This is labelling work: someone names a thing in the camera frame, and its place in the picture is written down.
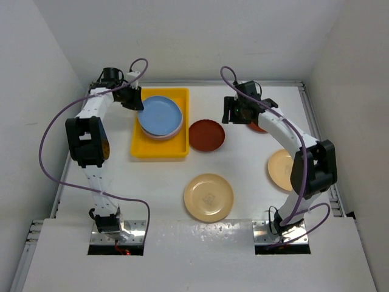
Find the tan plate front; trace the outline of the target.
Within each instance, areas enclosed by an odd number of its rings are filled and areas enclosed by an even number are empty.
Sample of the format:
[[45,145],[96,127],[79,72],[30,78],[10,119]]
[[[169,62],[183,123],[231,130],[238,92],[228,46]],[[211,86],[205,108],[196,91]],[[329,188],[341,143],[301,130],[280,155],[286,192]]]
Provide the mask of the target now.
[[206,173],[193,178],[184,190],[187,212],[204,223],[225,219],[234,204],[234,192],[223,177]]

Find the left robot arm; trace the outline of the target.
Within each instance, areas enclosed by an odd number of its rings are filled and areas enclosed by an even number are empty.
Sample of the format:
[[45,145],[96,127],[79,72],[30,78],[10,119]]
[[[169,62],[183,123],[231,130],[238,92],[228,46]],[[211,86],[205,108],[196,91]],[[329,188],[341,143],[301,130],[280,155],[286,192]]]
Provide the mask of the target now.
[[76,117],[65,122],[71,158],[77,162],[93,189],[94,207],[89,215],[97,230],[110,237],[126,233],[117,200],[103,194],[103,165],[110,155],[110,145],[103,126],[104,116],[114,102],[134,111],[144,109],[141,87],[125,80],[117,68],[104,68],[89,88],[93,97],[88,99]]

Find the white plate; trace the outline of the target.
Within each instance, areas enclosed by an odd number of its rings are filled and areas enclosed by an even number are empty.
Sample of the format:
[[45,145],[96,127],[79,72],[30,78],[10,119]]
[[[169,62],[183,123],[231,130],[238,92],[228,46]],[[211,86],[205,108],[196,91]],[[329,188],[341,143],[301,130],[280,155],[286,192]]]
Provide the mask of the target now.
[[151,139],[164,141],[172,139],[177,136],[183,126],[183,120],[179,120],[178,122],[162,122],[160,124],[152,124],[150,130],[157,130],[157,134],[154,134],[147,129],[145,129],[142,125],[140,126],[142,132]]

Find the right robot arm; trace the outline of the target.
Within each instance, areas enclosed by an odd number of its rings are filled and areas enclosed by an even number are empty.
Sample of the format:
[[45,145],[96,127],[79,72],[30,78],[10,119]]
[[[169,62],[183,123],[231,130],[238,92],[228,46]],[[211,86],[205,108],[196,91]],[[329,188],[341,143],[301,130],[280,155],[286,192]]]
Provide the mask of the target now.
[[236,92],[225,97],[223,123],[254,123],[269,133],[292,157],[292,192],[276,211],[273,226],[278,234],[290,229],[314,208],[314,201],[337,182],[336,153],[329,140],[305,133],[284,116],[272,99],[261,99],[256,83],[234,81]]

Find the blue plate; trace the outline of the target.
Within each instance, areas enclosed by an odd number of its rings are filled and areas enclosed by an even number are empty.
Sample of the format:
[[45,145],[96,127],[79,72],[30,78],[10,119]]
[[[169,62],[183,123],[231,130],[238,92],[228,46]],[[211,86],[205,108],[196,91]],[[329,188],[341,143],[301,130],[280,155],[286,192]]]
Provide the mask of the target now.
[[183,114],[168,97],[152,96],[143,101],[143,110],[137,118],[140,126],[155,136],[166,136],[181,127]]

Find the tan plate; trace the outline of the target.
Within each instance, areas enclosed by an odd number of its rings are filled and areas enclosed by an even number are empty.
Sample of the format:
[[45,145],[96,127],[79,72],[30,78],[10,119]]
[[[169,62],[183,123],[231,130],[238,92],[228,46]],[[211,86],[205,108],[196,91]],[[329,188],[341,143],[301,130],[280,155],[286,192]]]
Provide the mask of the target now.
[[206,173],[193,178],[184,190],[187,212],[204,223],[225,219],[234,204],[234,192],[223,177]]
[[267,162],[267,170],[272,181],[281,189],[292,190],[291,171],[294,160],[291,155],[281,149],[273,153]]

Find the pink plate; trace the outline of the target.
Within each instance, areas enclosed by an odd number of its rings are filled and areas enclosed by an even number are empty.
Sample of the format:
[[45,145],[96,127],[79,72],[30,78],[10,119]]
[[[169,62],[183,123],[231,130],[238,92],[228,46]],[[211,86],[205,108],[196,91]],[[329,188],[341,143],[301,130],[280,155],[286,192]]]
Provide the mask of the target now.
[[166,134],[166,135],[152,134],[149,131],[145,130],[143,127],[141,128],[141,130],[148,138],[150,138],[152,140],[167,141],[167,140],[174,138],[180,132],[182,126],[183,126],[183,123],[181,122],[174,131],[172,131],[171,133]]

